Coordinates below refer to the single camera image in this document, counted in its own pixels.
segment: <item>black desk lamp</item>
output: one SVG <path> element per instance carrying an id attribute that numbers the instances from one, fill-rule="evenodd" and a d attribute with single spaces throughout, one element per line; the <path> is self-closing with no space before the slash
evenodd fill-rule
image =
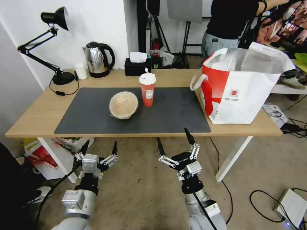
<path id="1" fill-rule="evenodd" d="M 39 35 L 38 37 L 27 42 L 26 44 L 19 46 L 17 49 L 20 53 L 23 53 L 28 57 L 36 60 L 37 62 L 43 64 L 44 66 L 48 67 L 49 69 L 52 69 L 55 72 L 52 81 L 56 85 L 68 84 L 75 79 L 75 76 L 72 73 L 61 71 L 59 66 L 45 62 L 42 59 L 34 56 L 33 54 L 30 53 L 30 50 L 57 36 L 58 29 L 54 27 L 55 24 L 58 24 L 64 30 L 68 30 L 65 20 L 67 16 L 68 13 L 65 7 L 57 9 L 54 13 L 46 13 L 46 12 L 41 13 L 42 21 L 47 23 L 50 26 L 50 29 L 47 32 L 43 33 L 42 35 Z M 36 41 L 37 39 L 41 38 L 42 36 L 48 33 L 52 33 L 52 36 L 46 38 L 45 40 L 39 43 L 33 43 L 34 41 Z"/>

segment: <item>black shirt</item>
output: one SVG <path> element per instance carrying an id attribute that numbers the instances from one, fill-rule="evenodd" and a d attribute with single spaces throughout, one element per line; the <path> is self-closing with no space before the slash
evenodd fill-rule
<path id="1" fill-rule="evenodd" d="M 206 33 L 224 39 L 238 39 L 246 21 L 256 15 L 259 0 L 213 0 Z"/>

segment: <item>bowl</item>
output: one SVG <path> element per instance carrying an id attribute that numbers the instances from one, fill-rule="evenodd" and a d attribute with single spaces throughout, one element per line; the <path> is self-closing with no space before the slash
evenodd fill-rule
<path id="1" fill-rule="evenodd" d="M 132 92 L 115 94 L 109 104 L 110 113 L 118 119 L 129 119 L 138 108 L 138 98 Z"/>

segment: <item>white cup lid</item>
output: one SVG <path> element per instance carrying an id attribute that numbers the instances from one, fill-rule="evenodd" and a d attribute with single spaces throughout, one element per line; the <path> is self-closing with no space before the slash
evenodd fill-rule
<path id="1" fill-rule="evenodd" d="M 140 78 L 139 82 L 142 85 L 152 85 L 156 82 L 156 76 L 153 73 L 148 73 L 148 69 L 146 71 L 147 73 L 143 73 Z"/>

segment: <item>lamp shade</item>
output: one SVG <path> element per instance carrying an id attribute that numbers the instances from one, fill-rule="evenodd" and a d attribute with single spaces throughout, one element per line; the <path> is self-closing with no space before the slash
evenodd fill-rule
<path id="1" fill-rule="evenodd" d="M 58 24 L 64 30 L 68 30 L 66 24 L 66 18 L 68 17 L 68 13 L 66 7 L 58 8 L 54 13 L 41 13 L 41 19 L 43 22 L 47 24 Z"/>

